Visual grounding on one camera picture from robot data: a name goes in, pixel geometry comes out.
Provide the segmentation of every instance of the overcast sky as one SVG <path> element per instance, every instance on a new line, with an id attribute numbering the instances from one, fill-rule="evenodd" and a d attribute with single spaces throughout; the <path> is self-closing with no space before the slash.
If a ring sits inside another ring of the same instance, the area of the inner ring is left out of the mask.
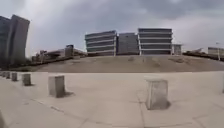
<path id="1" fill-rule="evenodd" d="M 139 27 L 173 29 L 184 49 L 224 47 L 224 0 L 0 0 L 0 15 L 31 21 L 27 55 L 67 44 L 85 50 L 84 35 Z"/>

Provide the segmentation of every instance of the stone bollard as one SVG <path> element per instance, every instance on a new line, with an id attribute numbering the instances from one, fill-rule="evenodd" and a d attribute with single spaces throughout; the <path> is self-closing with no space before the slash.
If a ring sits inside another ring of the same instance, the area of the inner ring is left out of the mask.
<path id="1" fill-rule="evenodd" d="M 5 73 L 5 78 L 6 78 L 6 79 L 10 79 L 10 72 L 6 72 L 6 73 Z"/>
<path id="2" fill-rule="evenodd" d="M 23 86 L 32 86 L 30 74 L 22 74 L 22 85 Z"/>
<path id="3" fill-rule="evenodd" d="M 17 81 L 17 73 L 16 73 L 16 72 L 13 72 L 13 73 L 11 74 L 11 80 L 12 80 L 13 82 Z"/>
<path id="4" fill-rule="evenodd" d="M 6 74 L 6 72 L 3 72 L 3 73 L 2 73 L 2 77 L 5 77 L 5 74 Z"/>
<path id="5" fill-rule="evenodd" d="M 2 113 L 0 111 L 0 128 L 7 128 L 6 124 L 5 124 L 5 120 L 2 116 Z"/>
<path id="6" fill-rule="evenodd" d="M 63 97 L 66 94 L 64 81 L 64 76 L 50 76 L 48 78 L 49 94 L 56 98 Z"/>
<path id="7" fill-rule="evenodd" d="M 148 110 L 162 110 L 169 107 L 168 102 L 168 81 L 155 79 L 147 80 L 148 93 L 146 107 Z"/>

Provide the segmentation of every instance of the paved plaza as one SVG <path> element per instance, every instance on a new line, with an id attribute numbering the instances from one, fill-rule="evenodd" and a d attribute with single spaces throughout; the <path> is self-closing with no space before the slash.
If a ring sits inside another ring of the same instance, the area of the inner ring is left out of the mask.
<path id="1" fill-rule="evenodd" d="M 8 128 L 223 128 L 224 72 L 30 73 L 33 86 L 0 77 Z M 65 76 L 67 95 L 48 93 L 48 77 Z M 167 110 L 147 110 L 146 79 L 168 81 Z"/>

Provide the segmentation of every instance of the office building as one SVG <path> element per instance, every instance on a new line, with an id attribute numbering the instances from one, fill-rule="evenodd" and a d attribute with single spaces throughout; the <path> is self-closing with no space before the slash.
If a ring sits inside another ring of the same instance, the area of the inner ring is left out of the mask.
<path id="1" fill-rule="evenodd" d="M 106 31 L 101 33 L 93 33 L 85 35 L 86 48 L 88 54 L 99 56 L 115 56 L 117 32 Z"/>
<path id="2" fill-rule="evenodd" d="M 135 33 L 120 33 L 117 55 L 139 55 L 138 36 Z"/>
<path id="3" fill-rule="evenodd" d="M 224 48 L 208 47 L 208 54 L 224 56 Z"/>
<path id="4" fill-rule="evenodd" d="M 5 62 L 10 20 L 0 16 L 0 66 Z"/>
<path id="5" fill-rule="evenodd" d="M 172 54 L 182 55 L 182 44 L 172 44 Z"/>
<path id="6" fill-rule="evenodd" d="M 171 55 L 172 29 L 139 28 L 140 55 Z"/>
<path id="7" fill-rule="evenodd" d="M 3 18 L 4 24 L 0 27 L 0 35 L 4 35 L 3 41 L 1 41 L 1 58 L 4 58 L 4 62 L 7 65 L 22 64 L 25 62 L 25 49 L 27 41 L 27 33 L 30 22 L 24 18 L 13 15 L 11 19 Z"/>
<path id="8" fill-rule="evenodd" d="M 85 40 L 88 55 L 171 55 L 172 34 L 172 29 L 140 28 L 138 34 L 107 31 L 88 34 Z"/>

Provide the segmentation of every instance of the building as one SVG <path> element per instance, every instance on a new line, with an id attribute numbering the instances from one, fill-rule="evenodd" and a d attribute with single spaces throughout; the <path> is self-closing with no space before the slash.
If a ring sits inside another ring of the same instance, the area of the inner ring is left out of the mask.
<path id="1" fill-rule="evenodd" d="M 139 55 L 138 36 L 135 33 L 120 33 L 117 55 Z"/>
<path id="2" fill-rule="evenodd" d="M 208 54 L 224 56 L 224 48 L 208 47 Z"/>
<path id="3" fill-rule="evenodd" d="M 171 55 L 172 29 L 140 28 L 138 34 L 106 31 L 85 35 L 89 56 Z"/>
<path id="4" fill-rule="evenodd" d="M 171 55 L 172 29 L 139 28 L 140 55 Z"/>
<path id="5" fill-rule="evenodd" d="M 6 44 L 9 33 L 10 20 L 0 16 L 0 66 L 5 62 Z"/>
<path id="6" fill-rule="evenodd" d="M 54 61 L 68 58 L 80 58 L 87 56 L 86 52 L 75 49 L 73 45 L 66 45 L 64 49 L 54 51 L 41 50 L 36 56 L 32 56 L 33 63 L 44 63 L 47 61 Z"/>
<path id="7" fill-rule="evenodd" d="M 117 32 L 106 31 L 85 35 L 86 49 L 89 55 L 115 56 L 117 44 Z"/>
<path id="8" fill-rule="evenodd" d="M 172 54 L 173 55 L 182 55 L 182 45 L 181 44 L 173 44 L 172 45 Z"/>
<path id="9" fill-rule="evenodd" d="M 11 19 L 3 17 L 0 19 L 4 21 L 0 23 L 2 24 L 0 35 L 4 37 L 1 41 L 1 52 L 3 54 L 0 54 L 0 56 L 4 58 L 1 63 L 7 65 L 24 63 L 26 61 L 25 49 L 30 22 L 16 15 L 13 15 Z"/>

